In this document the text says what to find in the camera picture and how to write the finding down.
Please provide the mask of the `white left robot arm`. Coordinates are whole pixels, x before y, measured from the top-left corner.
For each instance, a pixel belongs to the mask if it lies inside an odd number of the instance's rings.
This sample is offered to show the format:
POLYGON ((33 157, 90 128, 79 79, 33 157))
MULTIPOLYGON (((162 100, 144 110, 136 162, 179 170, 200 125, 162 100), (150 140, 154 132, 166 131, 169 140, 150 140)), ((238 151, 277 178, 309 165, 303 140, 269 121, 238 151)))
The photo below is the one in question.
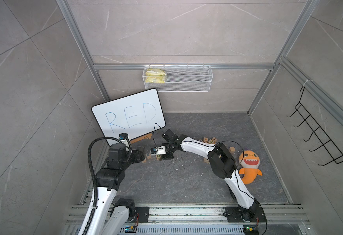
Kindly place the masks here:
POLYGON ((140 163, 145 156, 139 150, 132 150, 128 134, 121 133, 119 138, 100 137, 92 141, 87 151, 88 166, 93 183, 93 195, 88 211, 79 230, 80 235, 117 235, 121 227, 129 222, 129 229, 137 228, 140 221, 133 199, 113 200, 125 177, 125 170, 131 164, 140 163), (102 168, 96 173, 92 163, 93 145, 101 140, 113 140, 102 168))

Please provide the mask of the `orange shark plush toy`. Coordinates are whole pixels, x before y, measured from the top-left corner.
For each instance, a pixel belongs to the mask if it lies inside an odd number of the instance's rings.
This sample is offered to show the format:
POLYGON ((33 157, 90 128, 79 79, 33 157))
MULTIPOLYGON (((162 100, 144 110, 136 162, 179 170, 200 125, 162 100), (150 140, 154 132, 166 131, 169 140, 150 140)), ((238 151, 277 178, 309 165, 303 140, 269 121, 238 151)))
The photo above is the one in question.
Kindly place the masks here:
POLYGON ((239 163, 241 169, 239 174, 242 175, 242 182, 248 185, 256 179, 257 176, 262 176, 262 172, 258 169, 260 165, 260 158, 255 152, 251 150, 245 150, 239 156, 239 163))

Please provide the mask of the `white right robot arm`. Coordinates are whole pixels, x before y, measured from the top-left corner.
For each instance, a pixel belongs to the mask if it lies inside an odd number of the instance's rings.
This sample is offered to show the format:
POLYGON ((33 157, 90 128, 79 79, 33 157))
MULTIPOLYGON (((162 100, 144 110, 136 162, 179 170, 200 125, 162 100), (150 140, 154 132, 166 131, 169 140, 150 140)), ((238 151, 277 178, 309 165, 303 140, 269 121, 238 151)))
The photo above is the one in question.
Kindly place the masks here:
POLYGON ((265 212, 241 180, 238 166, 233 155, 224 143, 207 144, 186 135, 177 136, 170 129, 162 134, 166 141, 150 149, 151 155, 160 155, 162 159, 172 159, 176 151, 190 152, 207 159, 213 173, 223 179, 237 201, 235 207, 239 218, 246 222, 267 222, 265 212))

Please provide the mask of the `wooden whiteboard stand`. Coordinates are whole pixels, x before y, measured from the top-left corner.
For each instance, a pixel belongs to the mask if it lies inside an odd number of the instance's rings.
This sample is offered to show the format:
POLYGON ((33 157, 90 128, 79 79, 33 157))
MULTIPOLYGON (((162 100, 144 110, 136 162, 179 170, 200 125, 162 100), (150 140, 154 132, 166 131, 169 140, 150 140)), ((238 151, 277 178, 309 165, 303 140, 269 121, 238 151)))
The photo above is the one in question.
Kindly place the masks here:
POLYGON ((141 137, 138 137, 138 138, 131 140, 131 144, 134 144, 134 143, 137 143, 139 141, 146 140, 146 139, 152 139, 152 133, 148 133, 146 135, 143 135, 141 137))

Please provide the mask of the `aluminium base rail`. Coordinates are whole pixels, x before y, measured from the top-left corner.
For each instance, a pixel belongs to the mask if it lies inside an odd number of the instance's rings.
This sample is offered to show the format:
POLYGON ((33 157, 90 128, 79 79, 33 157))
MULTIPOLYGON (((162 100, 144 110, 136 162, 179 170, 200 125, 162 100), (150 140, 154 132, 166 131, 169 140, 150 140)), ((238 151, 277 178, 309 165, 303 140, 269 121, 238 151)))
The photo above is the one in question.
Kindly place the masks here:
POLYGON ((244 210, 228 204, 139 204, 135 209, 124 206, 97 209, 90 224, 88 205, 73 206, 67 213, 66 235, 249 235, 276 234, 286 226, 298 235, 314 235, 301 205, 264 204, 254 218, 245 218, 244 210))

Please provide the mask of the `wooden block letter E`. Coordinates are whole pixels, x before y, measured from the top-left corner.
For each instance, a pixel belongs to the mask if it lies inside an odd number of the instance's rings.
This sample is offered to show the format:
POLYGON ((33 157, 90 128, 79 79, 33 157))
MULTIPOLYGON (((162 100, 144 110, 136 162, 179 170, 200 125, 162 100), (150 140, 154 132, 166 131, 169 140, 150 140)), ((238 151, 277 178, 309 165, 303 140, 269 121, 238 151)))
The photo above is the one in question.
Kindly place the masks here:
POLYGON ((149 152, 149 153, 146 153, 146 158, 148 159, 148 160, 150 160, 151 158, 152 158, 152 154, 149 152))

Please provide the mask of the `yellow packet in basket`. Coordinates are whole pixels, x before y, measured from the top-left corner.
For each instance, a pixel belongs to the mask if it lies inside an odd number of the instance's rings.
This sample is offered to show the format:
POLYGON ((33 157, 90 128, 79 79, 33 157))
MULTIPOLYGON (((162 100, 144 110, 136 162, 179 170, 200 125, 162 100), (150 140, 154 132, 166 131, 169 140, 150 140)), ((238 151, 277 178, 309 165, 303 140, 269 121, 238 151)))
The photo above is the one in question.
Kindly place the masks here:
POLYGON ((145 83, 165 84, 167 74, 161 69, 147 69, 145 72, 145 83))

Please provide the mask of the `whiteboard with RED written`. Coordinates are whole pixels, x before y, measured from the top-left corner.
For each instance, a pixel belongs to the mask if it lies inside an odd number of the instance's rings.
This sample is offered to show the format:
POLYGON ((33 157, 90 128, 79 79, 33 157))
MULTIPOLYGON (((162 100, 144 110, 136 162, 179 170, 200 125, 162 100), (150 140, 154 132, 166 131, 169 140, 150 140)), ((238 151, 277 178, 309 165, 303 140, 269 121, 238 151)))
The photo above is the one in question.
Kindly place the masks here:
POLYGON ((155 88, 93 106, 91 110, 107 137, 126 133, 133 140, 166 126, 155 88))

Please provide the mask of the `pile of wooden letter blocks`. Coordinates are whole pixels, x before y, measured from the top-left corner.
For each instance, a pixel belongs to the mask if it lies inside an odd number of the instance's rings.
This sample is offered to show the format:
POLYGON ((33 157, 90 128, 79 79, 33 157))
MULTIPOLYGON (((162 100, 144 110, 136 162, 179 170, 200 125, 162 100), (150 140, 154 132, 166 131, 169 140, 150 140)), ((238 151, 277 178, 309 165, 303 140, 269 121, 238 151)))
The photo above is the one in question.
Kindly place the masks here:
MULTIPOLYGON (((211 139, 204 137, 202 140, 199 140, 199 141, 200 141, 200 142, 203 142, 203 143, 206 143, 206 144, 215 145, 215 144, 217 144, 218 139, 217 139, 216 137, 213 137, 213 138, 211 138, 211 139)), ((203 158, 203 161, 204 161, 205 163, 207 163, 207 164, 210 163, 209 160, 208 160, 208 158, 206 158, 206 157, 203 158)))

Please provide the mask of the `lone wooden block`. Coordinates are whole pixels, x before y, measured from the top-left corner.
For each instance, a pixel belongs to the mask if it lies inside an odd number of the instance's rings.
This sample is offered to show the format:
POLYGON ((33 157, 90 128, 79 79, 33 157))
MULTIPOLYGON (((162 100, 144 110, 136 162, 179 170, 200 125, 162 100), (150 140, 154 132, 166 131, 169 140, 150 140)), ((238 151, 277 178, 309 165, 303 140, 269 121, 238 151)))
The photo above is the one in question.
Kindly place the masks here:
POLYGON ((230 147, 230 148, 229 148, 229 152, 232 153, 232 154, 234 154, 234 153, 236 152, 236 149, 235 149, 234 147, 230 147))

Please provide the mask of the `black wall hook rack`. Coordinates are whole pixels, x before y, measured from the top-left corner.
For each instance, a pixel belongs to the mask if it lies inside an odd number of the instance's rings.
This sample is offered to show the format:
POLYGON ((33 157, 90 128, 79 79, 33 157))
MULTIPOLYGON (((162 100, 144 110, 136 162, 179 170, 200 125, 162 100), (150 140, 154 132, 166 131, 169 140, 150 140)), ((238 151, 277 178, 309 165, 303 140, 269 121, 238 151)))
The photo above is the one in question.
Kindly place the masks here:
POLYGON ((294 112, 290 115, 286 115, 287 118, 298 116, 301 118, 301 122, 297 125, 293 125, 294 128, 299 128, 301 125, 306 125, 309 128, 310 135, 307 139, 303 139, 303 142, 308 143, 313 137, 318 141, 318 145, 309 149, 310 153, 316 152, 320 149, 324 149, 328 155, 328 161, 323 164, 318 164, 319 167, 323 167, 334 163, 336 165, 343 163, 343 151, 329 136, 327 131, 319 124, 316 118, 309 112, 309 110, 302 104, 302 97, 305 91, 305 87, 301 87, 300 96, 297 104, 294 107, 294 112))

